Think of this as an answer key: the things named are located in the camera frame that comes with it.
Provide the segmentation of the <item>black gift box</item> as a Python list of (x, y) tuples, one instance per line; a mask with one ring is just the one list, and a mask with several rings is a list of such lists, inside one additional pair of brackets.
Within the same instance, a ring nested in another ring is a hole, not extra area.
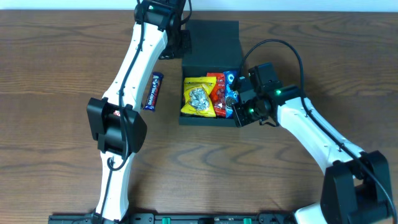
[[(190, 20), (192, 52), (182, 60), (182, 83), (187, 77), (238, 71), (243, 59), (238, 21)], [(236, 127), (233, 118), (206, 118), (180, 113), (179, 125)]]

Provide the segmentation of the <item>blue Oreo cookie pack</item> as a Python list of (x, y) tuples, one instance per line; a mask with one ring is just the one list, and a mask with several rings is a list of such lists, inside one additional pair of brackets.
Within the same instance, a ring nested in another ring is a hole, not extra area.
[(226, 118), (233, 117), (232, 106), (239, 101), (238, 94), (232, 90), (234, 79), (237, 77), (237, 71), (225, 71), (225, 107)]

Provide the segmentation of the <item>red dried fruit bag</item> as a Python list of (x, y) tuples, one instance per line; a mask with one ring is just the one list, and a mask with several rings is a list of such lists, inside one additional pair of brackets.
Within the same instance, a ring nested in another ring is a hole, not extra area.
[(217, 117), (226, 117), (225, 75), (224, 73), (207, 73), (208, 77), (216, 78), (216, 85), (210, 93), (210, 99)]

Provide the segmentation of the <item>yellow sunflower seed bag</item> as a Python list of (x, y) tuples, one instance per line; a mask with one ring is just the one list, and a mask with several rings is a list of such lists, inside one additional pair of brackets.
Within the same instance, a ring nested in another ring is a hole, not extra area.
[(216, 77), (187, 77), (183, 81), (185, 104), (180, 110), (183, 114), (215, 118), (216, 113), (210, 93), (216, 85)]

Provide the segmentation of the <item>Dairy Milk chocolate bar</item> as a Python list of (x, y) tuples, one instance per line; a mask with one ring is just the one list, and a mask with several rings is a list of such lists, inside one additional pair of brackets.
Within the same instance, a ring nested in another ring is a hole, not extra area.
[(146, 104), (143, 107), (143, 110), (155, 111), (155, 106), (157, 103), (157, 99), (159, 97), (159, 91), (161, 88), (162, 80), (164, 75), (160, 72), (152, 73), (152, 81), (150, 83), (150, 90), (147, 96)]

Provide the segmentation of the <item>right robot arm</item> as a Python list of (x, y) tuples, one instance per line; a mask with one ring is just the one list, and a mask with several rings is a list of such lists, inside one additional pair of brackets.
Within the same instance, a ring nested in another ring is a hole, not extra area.
[(239, 101), (233, 105), (238, 127), (256, 121), (290, 132), (324, 174), (319, 202), (293, 212), (294, 223), (397, 222), (389, 165), (379, 151), (365, 152), (342, 136), (300, 88), (283, 86), (271, 63), (249, 69), (231, 84)]

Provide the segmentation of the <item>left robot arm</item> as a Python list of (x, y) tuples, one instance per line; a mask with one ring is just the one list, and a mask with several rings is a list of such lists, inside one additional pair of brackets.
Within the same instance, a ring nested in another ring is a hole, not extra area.
[(142, 98), (158, 60), (181, 58), (190, 1), (138, 1), (126, 56), (110, 87), (87, 105), (93, 139), (102, 161), (98, 205), (87, 221), (122, 223), (128, 215), (128, 187), (134, 156), (141, 149), (147, 125), (140, 116)]

